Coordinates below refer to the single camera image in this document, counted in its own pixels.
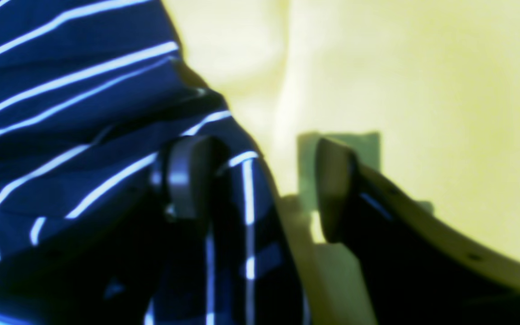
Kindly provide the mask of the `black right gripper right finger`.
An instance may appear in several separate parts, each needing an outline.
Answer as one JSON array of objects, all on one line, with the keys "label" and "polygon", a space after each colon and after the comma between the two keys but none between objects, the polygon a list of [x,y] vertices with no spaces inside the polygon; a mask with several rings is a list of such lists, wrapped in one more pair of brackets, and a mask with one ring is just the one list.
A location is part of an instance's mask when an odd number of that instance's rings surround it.
[{"label": "black right gripper right finger", "polygon": [[380,325],[520,325],[520,262],[437,219],[357,152],[316,143],[326,240],[359,259]]}]

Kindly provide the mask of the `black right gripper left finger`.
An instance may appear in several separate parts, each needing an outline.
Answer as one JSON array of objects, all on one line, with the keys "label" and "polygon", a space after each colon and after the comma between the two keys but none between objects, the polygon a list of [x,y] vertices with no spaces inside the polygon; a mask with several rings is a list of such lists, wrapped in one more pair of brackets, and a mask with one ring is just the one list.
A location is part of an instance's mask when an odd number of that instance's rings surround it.
[{"label": "black right gripper left finger", "polygon": [[50,263],[41,325],[202,325],[211,298],[204,235],[219,208],[226,147],[211,136],[171,140],[50,193],[62,199],[45,227]]}]

